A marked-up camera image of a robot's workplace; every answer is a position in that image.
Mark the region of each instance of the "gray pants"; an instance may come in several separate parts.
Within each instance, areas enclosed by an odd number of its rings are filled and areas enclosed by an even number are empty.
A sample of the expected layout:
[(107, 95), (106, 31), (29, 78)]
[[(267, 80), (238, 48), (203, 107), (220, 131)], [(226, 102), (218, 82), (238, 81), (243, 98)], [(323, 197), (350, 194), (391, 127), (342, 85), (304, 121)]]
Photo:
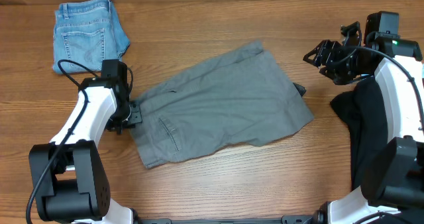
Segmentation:
[(131, 129), (147, 168), (211, 154), (228, 144), (262, 146), (313, 115), (260, 42), (204, 61), (142, 94)]

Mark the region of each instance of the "wooden table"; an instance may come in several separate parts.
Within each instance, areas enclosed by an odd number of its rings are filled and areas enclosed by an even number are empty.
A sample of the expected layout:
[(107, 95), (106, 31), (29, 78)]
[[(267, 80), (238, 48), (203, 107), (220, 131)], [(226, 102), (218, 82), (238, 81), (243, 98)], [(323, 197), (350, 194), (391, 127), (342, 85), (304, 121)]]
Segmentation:
[[(99, 153), (112, 197), (143, 218), (281, 217), (313, 213), (350, 191), (348, 129), (330, 100), (353, 88), (335, 86), (303, 55), (340, 25), (380, 10), (400, 13), (399, 33), (424, 44), (424, 0), (288, 0), (116, 5), (131, 46), (134, 97), (183, 69), (255, 39), (275, 56), (315, 120), (294, 136), (147, 170), (128, 131), (104, 133)], [(32, 189), (28, 152), (63, 126), (77, 99), (56, 75), (52, 32), (57, 6), (0, 7), (0, 223), (25, 223)], [(82, 80), (87, 74), (77, 75)], [(32, 217), (38, 223), (36, 208)]]

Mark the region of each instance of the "clothing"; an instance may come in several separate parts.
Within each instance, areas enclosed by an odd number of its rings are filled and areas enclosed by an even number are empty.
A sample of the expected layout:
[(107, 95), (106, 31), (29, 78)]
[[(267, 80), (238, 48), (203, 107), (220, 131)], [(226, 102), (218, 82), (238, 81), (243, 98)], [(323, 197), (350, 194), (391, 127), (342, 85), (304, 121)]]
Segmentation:
[[(336, 96), (330, 104), (349, 128), (350, 167), (354, 190), (361, 184), (367, 167), (387, 145), (388, 124), (383, 95), (380, 86), (372, 77), (358, 82), (353, 91)], [(418, 165), (415, 165), (413, 168), (419, 170)], [(399, 216), (412, 223), (420, 223), (424, 219), (424, 210), (403, 210)], [(383, 217), (372, 223), (402, 222), (392, 217)]]
[[(55, 15), (53, 70), (58, 74), (61, 59), (100, 71), (104, 59), (121, 58), (130, 44), (110, 0), (63, 3)], [(61, 65), (69, 73), (85, 72), (74, 64)]]
[(131, 135), (147, 168), (239, 142), (262, 146), (296, 133), (313, 115), (260, 42), (204, 61), (138, 99)]

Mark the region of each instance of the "denim shorts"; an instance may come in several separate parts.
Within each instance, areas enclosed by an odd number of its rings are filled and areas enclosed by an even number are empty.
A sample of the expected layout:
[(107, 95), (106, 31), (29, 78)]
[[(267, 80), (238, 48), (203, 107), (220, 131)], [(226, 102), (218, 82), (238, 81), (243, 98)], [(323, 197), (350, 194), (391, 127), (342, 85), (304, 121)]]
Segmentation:
[[(130, 44), (110, 0), (63, 3), (55, 16), (53, 70), (58, 74), (61, 59), (100, 71), (104, 59), (120, 59)], [(67, 72), (85, 71), (67, 62), (62, 67)]]

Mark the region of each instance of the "back pocket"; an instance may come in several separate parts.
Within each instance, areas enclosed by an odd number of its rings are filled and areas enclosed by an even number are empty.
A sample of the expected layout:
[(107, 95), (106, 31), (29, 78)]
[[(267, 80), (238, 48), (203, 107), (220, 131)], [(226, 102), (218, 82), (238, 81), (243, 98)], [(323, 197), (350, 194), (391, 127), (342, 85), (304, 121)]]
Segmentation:
[[(64, 46), (69, 60), (79, 62), (95, 70), (101, 69), (105, 59), (105, 29), (95, 32), (63, 32)], [(79, 66), (70, 64), (76, 70), (85, 71)]]
[(181, 136), (178, 132), (178, 128), (171, 123), (171, 121), (164, 116), (159, 117), (159, 123), (168, 137), (168, 143), (172, 144), (175, 151), (181, 150)]

